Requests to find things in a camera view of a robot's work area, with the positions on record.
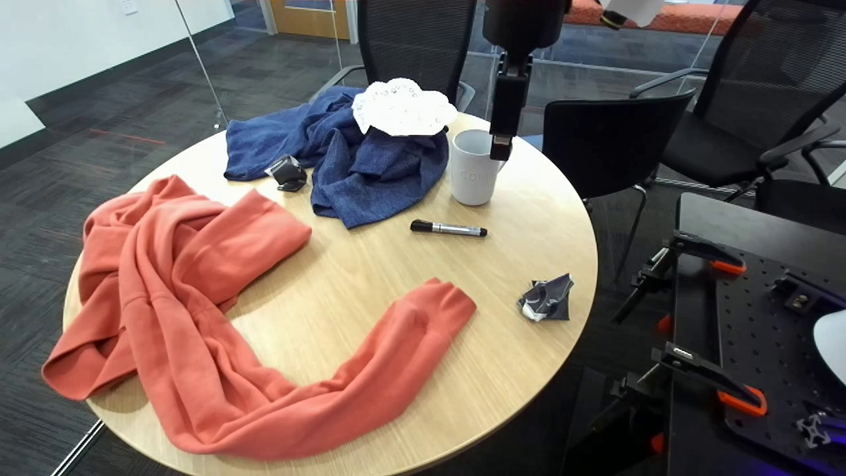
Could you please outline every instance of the white cup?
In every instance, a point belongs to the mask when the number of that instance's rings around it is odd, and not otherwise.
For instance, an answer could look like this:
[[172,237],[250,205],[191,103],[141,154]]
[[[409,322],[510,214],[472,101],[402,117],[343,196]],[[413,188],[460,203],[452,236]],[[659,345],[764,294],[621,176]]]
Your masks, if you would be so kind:
[[486,130],[462,130],[449,143],[448,179],[454,200],[485,205],[494,196],[498,175],[506,162],[490,159],[493,135]]

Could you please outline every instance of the door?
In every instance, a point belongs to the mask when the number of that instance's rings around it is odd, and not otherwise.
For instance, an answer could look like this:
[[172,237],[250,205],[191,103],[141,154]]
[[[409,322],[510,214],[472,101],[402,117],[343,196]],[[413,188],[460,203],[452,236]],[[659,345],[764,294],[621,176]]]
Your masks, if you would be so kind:
[[271,0],[277,32],[350,39],[347,0]]

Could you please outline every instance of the blue cloth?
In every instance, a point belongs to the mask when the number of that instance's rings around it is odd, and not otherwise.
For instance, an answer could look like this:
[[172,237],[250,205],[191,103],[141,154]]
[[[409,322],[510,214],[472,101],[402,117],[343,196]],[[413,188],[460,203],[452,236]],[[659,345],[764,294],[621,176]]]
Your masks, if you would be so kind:
[[230,179],[257,179],[281,156],[296,156],[313,175],[313,209],[347,226],[388,220],[415,203],[448,169],[448,135],[367,135],[353,119],[359,86],[331,86],[313,103],[227,127]]
[[227,179],[268,176],[265,169],[284,156],[314,167],[325,156],[331,135],[359,135],[353,119],[353,97],[359,86],[331,86],[313,103],[284,109],[268,117],[227,123]]

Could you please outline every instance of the chair backrest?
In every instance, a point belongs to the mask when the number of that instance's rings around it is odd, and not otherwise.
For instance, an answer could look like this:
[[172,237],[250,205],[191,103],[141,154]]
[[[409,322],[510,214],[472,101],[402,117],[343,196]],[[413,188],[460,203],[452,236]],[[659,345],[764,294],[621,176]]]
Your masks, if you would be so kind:
[[844,93],[844,0],[748,0],[692,113],[770,148],[810,130]]
[[476,0],[359,0],[359,49],[367,81],[409,77],[457,94]]
[[659,167],[690,97],[552,101],[542,150],[583,197],[633,188]]

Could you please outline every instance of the black marker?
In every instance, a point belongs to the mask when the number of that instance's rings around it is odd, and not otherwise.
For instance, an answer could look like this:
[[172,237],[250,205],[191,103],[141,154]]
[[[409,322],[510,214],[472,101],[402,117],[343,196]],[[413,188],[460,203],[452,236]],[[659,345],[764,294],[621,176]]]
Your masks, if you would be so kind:
[[427,222],[427,220],[415,220],[413,232],[445,232],[445,236],[474,236],[474,237],[486,236],[485,226],[443,225],[443,222]]

